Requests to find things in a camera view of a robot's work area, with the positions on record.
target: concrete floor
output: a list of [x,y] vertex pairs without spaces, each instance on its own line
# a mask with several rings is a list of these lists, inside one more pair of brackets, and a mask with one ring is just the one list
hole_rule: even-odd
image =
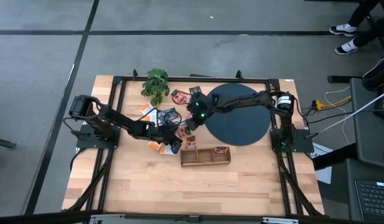
[[[84,30],[92,4],[0,0],[0,30]],[[326,31],[347,22],[356,7],[302,0],[101,0],[91,29]],[[376,8],[372,15],[382,14]],[[17,142],[13,151],[0,147],[0,216],[22,212],[80,40],[80,35],[0,35],[0,138]],[[333,49],[346,41],[332,36],[90,35],[70,99],[90,94],[95,75],[130,75],[134,68],[145,74],[157,67],[172,76],[234,77],[241,70],[244,77],[292,78],[302,107],[308,107],[314,99],[324,100],[324,92],[346,87],[329,84],[326,76],[363,75],[384,57],[377,40],[355,54],[336,55]],[[310,120],[337,113],[324,111]],[[312,125],[312,131],[336,120]],[[345,130],[354,142],[352,120]],[[347,144],[340,126],[315,142],[333,149]],[[75,143],[62,127],[36,213],[60,211]],[[324,203],[331,216],[344,215],[332,202]]]

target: white sneaker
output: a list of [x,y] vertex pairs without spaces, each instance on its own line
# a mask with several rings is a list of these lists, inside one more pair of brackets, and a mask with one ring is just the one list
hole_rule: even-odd
[[357,50],[358,50],[358,47],[355,46],[354,40],[351,40],[350,42],[347,42],[341,45],[340,47],[337,47],[336,49],[334,49],[334,52],[337,55],[347,55]]
[[356,34],[357,27],[353,27],[349,24],[342,24],[338,26],[330,27],[330,33],[334,35],[344,35],[346,37],[353,37]]

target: potted plant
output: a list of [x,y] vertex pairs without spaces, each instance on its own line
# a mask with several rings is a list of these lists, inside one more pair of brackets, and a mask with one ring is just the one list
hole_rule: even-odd
[[154,68],[148,71],[148,80],[143,83],[142,96],[153,96],[150,103],[152,106],[158,106],[162,102],[162,92],[165,96],[169,94],[167,86],[168,74],[163,69]]

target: wooden tabletop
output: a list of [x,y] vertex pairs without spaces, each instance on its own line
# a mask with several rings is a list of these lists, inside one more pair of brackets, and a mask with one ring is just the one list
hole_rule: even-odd
[[[96,77],[92,96],[107,103],[113,76]],[[292,80],[279,80],[282,91],[297,97]],[[149,102],[141,96],[141,81],[126,83],[121,112],[131,119],[141,117],[139,109]],[[169,82],[169,88],[189,92],[199,85],[208,94],[223,83]],[[243,83],[256,91],[266,90],[264,84]],[[184,117],[185,106],[175,105],[168,96],[159,109],[175,107]],[[294,113],[293,123],[303,128],[302,118]],[[181,167],[179,153],[163,155],[121,131],[115,149],[105,200],[105,212],[166,213],[201,215],[284,215],[283,197],[276,156],[271,150],[269,133],[249,146],[226,145],[213,137],[205,126],[193,132],[198,148],[228,146],[232,161],[228,165]],[[63,208],[73,205],[91,181],[96,149],[87,149],[73,163]],[[312,161],[303,153],[294,153],[298,184],[315,208],[324,212]],[[95,192],[93,208],[97,207],[100,186]],[[289,187],[291,208],[296,213],[294,195]]]

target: wooden box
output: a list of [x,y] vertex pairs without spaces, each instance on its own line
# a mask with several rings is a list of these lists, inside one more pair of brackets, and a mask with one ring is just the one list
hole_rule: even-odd
[[180,151],[180,165],[182,167],[219,165],[229,163],[229,147],[214,147],[208,149],[183,149]]

